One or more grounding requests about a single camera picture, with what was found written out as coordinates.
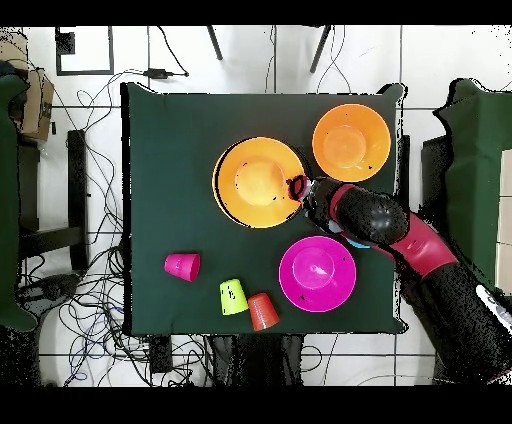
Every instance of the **orange bowl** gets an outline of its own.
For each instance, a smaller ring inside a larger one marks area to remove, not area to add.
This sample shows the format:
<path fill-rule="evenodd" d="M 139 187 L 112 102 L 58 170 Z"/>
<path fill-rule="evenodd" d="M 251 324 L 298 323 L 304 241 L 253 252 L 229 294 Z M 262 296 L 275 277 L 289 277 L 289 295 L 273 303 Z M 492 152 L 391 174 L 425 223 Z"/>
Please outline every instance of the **orange bowl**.
<path fill-rule="evenodd" d="M 320 168 L 340 181 L 363 181 L 386 163 L 389 128 L 373 109 L 348 104 L 328 111 L 313 133 L 313 154 Z"/>
<path fill-rule="evenodd" d="M 273 227 L 300 208 L 288 197 L 286 180 L 304 173 L 299 157 L 286 144 L 267 137 L 250 138 L 233 144 L 217 160 L 213 195 L 238 224 Z"/>

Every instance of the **lime green cup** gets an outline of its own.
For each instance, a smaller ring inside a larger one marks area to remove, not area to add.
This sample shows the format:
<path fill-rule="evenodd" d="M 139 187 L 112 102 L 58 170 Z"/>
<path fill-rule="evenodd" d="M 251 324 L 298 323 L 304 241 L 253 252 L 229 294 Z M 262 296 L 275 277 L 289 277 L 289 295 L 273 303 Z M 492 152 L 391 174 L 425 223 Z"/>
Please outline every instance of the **lime green cup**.
<path fill-rule="evenodd" d="M 240 280 L 224 281 L 220 285 L 222 315 L 233 315 L 249 309 Z"/>

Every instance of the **floor tile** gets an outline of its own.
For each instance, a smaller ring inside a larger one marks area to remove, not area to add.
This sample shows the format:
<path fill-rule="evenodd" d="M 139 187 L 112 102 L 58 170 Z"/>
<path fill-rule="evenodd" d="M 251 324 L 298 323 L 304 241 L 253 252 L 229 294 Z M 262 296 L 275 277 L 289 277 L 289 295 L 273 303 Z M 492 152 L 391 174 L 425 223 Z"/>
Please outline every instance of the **floor tile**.
<path fill-rule="evenodd" d="M 88 121 L 94 123 L 107 112 L 108 109 L 53 109 L 52 121 L 56 124 L 56 134 L 50 134 L 47 142 L 40 143 L 38 214 L 41 230 L 68 225 L 68 155 L 66 147 L 68 131 L 75 128 L 82 129 Z M 93 125 L 85 135 L 89 146 L 86 166 L 89 176 L 87 179 L 89 194 L 87 218 L 90 232 L 120 231 L 119 228 L 115 228 L 113 218 L 112 220 L 104 219 L 105 194 L 110 181 L 112 184 L 108 193 L 108 205 L 113 213 L 115 213 L 117 205 L 117 215 L 122 218 L 120 113 L 119 109 L 112 109 L 105 119 Z"/>
<path fill-rule="evenodd" d="M 308 334 L 304 346 L 312 345 L 322 354 L 329 354 L 334 344 L 335 334 Z M 340 334 L 333 353 L 339 354 L 393 354 L 394 335 L 392 334 Z"/>
<path fill-rule="evenodd" d="M 423 201 L 421 149 L 423 142 L 446 134 L 441 121 L 430 110 L 404 110 L 403 131 L 411 136 L 409 160 L 409 206 L 414 212 Z"/>
<path fill-rule="evenodd" d="M 64 274 L 71 272 L 71 259 L 69 257 L 69 247 L 52 250 L 42 254 L 44 264 L 39 268 L 42 261 L 38 256 L 27 258 L 22 263 L 22 273 L 25 274 L 25 262 L 27 264 L 28 273 L 33 271 L 33 276 L 43 278 L 49 275 Z"/>
<path fill-rule="evenodd" d="M 171 343 L 173 347 L 173 355 L 188 355 L 196 357 L 193 350 L 199 354 L 204 352 L 204 342 L 201 334 L 173 334 L 171 335 Z"/>
<path fill-rule="evenodd" d="M 402 39 L 406 107 L 443 106 L 456 78 L 475 78 L 489 90 L 512 80 L 509 26 L 404 25 Z"/>
<path fill-rule="evenodd" d="M 397 353 L 434 354 L 435 349 L 421 322 L 414 314 L 412 307 L 403 300 L 400 303 L 400 318 L 409 325 L 409 329 L 405 333 L 397 335 Z"/>
<path fill-rule="evenodd" d="M 73 365 L 77 365 L 81 358 L 72 358 Z M 53 381 L 61 387 L 72 374 L 72 368 L 68 356 L 41 356 L 39 364 L 43 382 Z M 150 381 L 149 367 L 147 364 L 132 363 L 130 360 L 119 360 L 113 364 L 109 356 L 87 358 L 78 371 L 75 370 L 77 379 L 71 381 L 69 387 L 148 387 L 139 377 L 139 373 Z M 106 375 L 109 370 L 110 381 Z"/>
<path fill-rule="evenodd" d="M 98 236 L 98 239 L 95 243 L 91 244 L 89 246 L 90 251 L 90 261 L 93 260 L 93 258 L 96 256 L 97 253 L 102 252 L 108 247 L 110 247 L 112 241 L 111 241 L 112 235 L 109 234 L 100 234 Z M 120 235 L 114 235 L 114 243 L 118 243 L 120 239 Z M 56 269 L 55 271 L 49 271 L 50 268 L 46 267 L 46 264 L 41 267 L 41 271 L 36 271 L 34 275 L 53 275 L 55 273 L 64 273 L 64 272 L 70 272 L 71 266 L 66 265 L 62 266 L 63 264 L 69 263 L 69 248 L 67 252 L 67 257 L 64 257 L 64 252 L 60 255 L 61 259 L 59 265 L 61 266 L 60 269 Z M 101 275 L 97 274 L 104 274 L 105 272 L 105 264 L 106 264 L 106 255 L 103 255 L 100 260 L 96 261 L 93 266 L 91 266 L 89 270 L 90 275 L 86 278 L 84 278 L 83 281 L 80 282 L 79 288 L 77 289 L 75 298 L 78 299 L 81 303 L 87 304 L 89 306 L 84 307 L 80 306 L 76 302 L 68 301 L 62 306 L 59 306 L 57 308 L 52 309 L 48 315 L 45 317 L 42 328 L 41 328 L 41 334 L 39 338 L 39 353 L 41 354 L 67 354 L 70 352 L 70 349 L 72 348 L 73 341 L 77 338 L 79 334 L 83 334 L 84 331 L 87 331 L 93 324 L 96 319 L 96 316 L 90 317 L 91 314 L 96 312 L 96 308 L 91 307 L 90 305 L 95 305 L 97 303 L 97 292 L 101 290 L 101 282 L 98 282 L 96 285 L 95 283 L 91 283 L 88 285 L 84 285 L 83 283 L 85 281 L 92 281 L 92 280 L 98 280 L 101 278 Z M 106 290 L 112 286 L 111 283 L 106 284 Z M 92 296 L 80 296 L 81 294 L 84 294 L 86 292 L 94 292 L 95 297 Z M 117 300 L 121 303 L 115 303 L 116 306 L 122 307 L 122 302 L 124 299 L 124 291 L 122 288 L 116 288 L 113 291 L 110 291 L 110 295 L 113 299 Z M 79 323 L 74 318 L 74 316 L 79 318 Z M 103 318 L 98 318 L 96 322 L 102 322 Z M 74 348 L 72 349 L 72 352 L 78 352 L 80 350 L 80 345 L 74 345 Z"/>
<path fill-rule="evenodd" d="M 28 38 L 29 61 L 36 67 L 44 68 L 47 78 L 55 85 L 56 94 L 53 104 L 65 106 L 80 106 L 88 104 L 90 98 L 85 93 L 77 91 L 85 90 L 93 97 L 103 89 L 112 78 L 111 75 L 77 75 L 57 76 L 56 52 L 55 52 L 55 28 L 54 27 L 25 27 L 24 33 Z M 148 36 L 145 26 L 114 26 L 114 72 L 120 73 L 129 69 L 145 71 L 148 68 Z M 83 64 L 90 69 L 92 65 Z M 113 80 L 110 85 L 112 103 L 114 106 L 121 104 L 119 85 L 121 82 L 136 81 L 147 84 L 147 78 L 131 74 L 123 74 Z M 101 91 L 94 101 L 96 106 L 108 106 L 110 100 L 107 89 Z"/>
<path fill-rule="evenodd" d="M 504 150 L 501 155 L 500 195 L 512 197 L 512 149 Z"/>
<path fill-rule="evenodd" d="M 206 26 L 162 28 L 171 49 L 190 75 L 169 77 L 162 81 L 152 80 L 151 89 L 160 93 L 264 92 L 267 56 L 272 55 L 272 45 L 268 39 L 270 26 L 215 25 L 214 30 L 224 57 L 222 61 L 215 55 Z M 181 73 L 161 31 L 152 26 L 149 35 L 151 67 Z"/>
<path fill-rule="evenodd" d="M 173 356 L 173 365 L 178 370 L 172 371 L 166 374 L 156 373 L 153 374 L 153 384 L 163 386 L 163 387 L 172 387 L 173 384 L 176 383 L 185 383 L 187 381 L 193 383 L 195 386 L 206 387 L 212 386 L 212 381 L 210 378 L 206 379 L 205 384 L 205 359 L 204 357 L 198 358 L 195 356 Z"/>
<path fill-rule="evenodd" d="M 435 357 L 399 356 L 396 358 L 397 386 L 430 386 L 434 376 Z"/>
<path fill-rule="evenodd" d="M 22 27 L 0 27 L 2 32 L 18 32 L 21 31 Z"/>
<path fill-rule="evenodd" d="M 496 253 L 496 287 L 512 295 L 512 245 L 498 244 Z"/>
<path fill-rule="evenodd" d="M 301 361 L 302 381 L 305 386 L 322 386 L 328 357 L 312 371 L 320 357 L 307 356 Z M 392 386 L 393 358 L 377 356 L 333 356 L 329 363 L 325 386 Z"/>
<path fill-rule="evenodd" d="M 497 241 L 512 245 L 512 197 L 501 197 Z"/>
<path fill-rule="evenodd" d="M 75 54 L 61 56 L 64 72 L 108 71 L 110 69 L 108 26 L 60 27 L 74 33 Z"/>
<path fill-rule="evenodd" d="M 308 36 L 313 39 L 313 49 L 310 50 L 312 54 L 309 57 L 304 54 L 305 60 L 300 66 L 292 62 L 290 66 L 285 68 L 281 84 L 286 91 L 278 90 L 278 92 L 288 92 L 288 90 L 290 92 L 304 92 L 302 87 L 306 80 L 308 80 L 308 92 L 316 92 L 322 75 L 332 63 L 330 52 L 333 31 L 329 34 L 315 74 L 309 79 L 306 77 L 307 74 L 311 75 L 309 69 L 320 40 L 322 28 L 307 28 L 301 31 L 306 32 L 306 30 Z M 352 93 L 374 94 L 386 84 L 399 82 L 399 25 L 347 25 L 345 30 L 345 42 L 336 64 L 348 80 Z M 332 48 L 333 58 L 340 51 L 342 42 L 343 26 L 337 25 Z M 287 74 L 293 75 L 294 73 L 298 74 L 294 79 L 287 77 Z M 287 81 L 296 81 L 296 83 L 287 84 Z M 318 91 L 320 93 L 349 92 L 347 83 L 334 66 L 325 74 Z"/>

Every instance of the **magenta bowl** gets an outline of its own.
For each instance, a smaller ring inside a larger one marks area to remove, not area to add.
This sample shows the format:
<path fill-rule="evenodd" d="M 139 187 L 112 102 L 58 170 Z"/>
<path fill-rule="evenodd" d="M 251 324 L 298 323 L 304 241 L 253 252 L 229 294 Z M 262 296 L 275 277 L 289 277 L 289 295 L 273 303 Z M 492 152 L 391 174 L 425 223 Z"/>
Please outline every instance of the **magenta bowl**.
<path fill-rule="evenodd" d="M 329 237 L 306 237 L 283 255 L 279 283 L 297 308 L 327 312 L 349 298 L 356 283 L 356 264 L 341 243 Z"/>

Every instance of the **dark green table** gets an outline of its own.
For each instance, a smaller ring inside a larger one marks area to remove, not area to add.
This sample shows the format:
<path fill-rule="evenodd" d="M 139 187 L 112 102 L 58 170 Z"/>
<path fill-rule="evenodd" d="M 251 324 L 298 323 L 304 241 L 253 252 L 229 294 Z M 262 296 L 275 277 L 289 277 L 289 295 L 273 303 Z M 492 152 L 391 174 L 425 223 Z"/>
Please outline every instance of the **dark green table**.
<path fill-rule="evenodd" d="M 131 188 L 125 173 L 123 192 L 132 234 L 132 284 L 125 301 L 126 310 L 132 310 L 132 334 L 252 332 L 248 312 L 221 314 L 219 284 L 230 278 L 241 280 L 247 297 L 269 294 L 281 321 L 267 331 L 402 332 L 403 324 L 393 318 L 393 264 L 384 255 L 347 246 L 357 266 L 351 297 L 327 313 L 302 311 L 282 293 L 278 266 L 291 244 L 320 231 L 302 213 L 269 229 L 237 225 L 219 209 L 211 187 L 222 152 L 255 136 L 288 143 L 307 160 L 312 176 L 322 175 L 312 153 L 313 130 L 325 112 L 344 103 L 377 111 L 394 141 L 395 108 L 402 94 L 398 84 L 381 94 L 353 96 L 161 95 L 123 84 L 123 149 L 125 154 L 129 149 L 131 172 Z M 392 193 L 395 154 L 393 142 L 387 163 L 362 185 Z M 201 254 L 194 283 L 164 271 L 165 257 L 172 252 Z"/>
<path fill-rule="evenodd" d="M 14 288 L 18 283 L 19 214 L 18 138 L 8 114 L 9 102 L 28 85 L 16 75 L 0 77 L 0 325 L 30 331 L 36 319 L 20 308 Z"/>
<path fill-rule="evenodd" d="M 495 284 L 501 155 L 512 149 L 512 94 L 485 89 L 475 80 L 450 84 L 441 118 L 453 163 L 446 171 L 449 233 L 489 288 Z"/>

